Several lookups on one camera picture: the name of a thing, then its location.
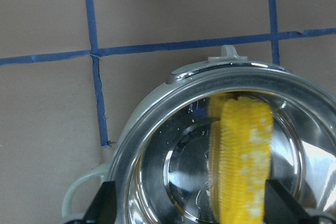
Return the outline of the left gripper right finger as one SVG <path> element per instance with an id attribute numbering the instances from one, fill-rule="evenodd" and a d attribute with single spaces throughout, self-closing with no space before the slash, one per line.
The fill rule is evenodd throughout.
<path id="1" fill-rule="evenodd" d="M 264 221 L 310 221 L 310 215 L 275 179 L 265 183 Z"/>

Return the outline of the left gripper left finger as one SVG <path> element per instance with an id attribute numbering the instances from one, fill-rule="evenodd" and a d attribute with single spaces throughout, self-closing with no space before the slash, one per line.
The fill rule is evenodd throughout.
<path id="1" fill-rule="evenodd" d="M 117 217 L 116 185 L 103 182 L 84 214 L 83 221 L 115 221 Z"/>

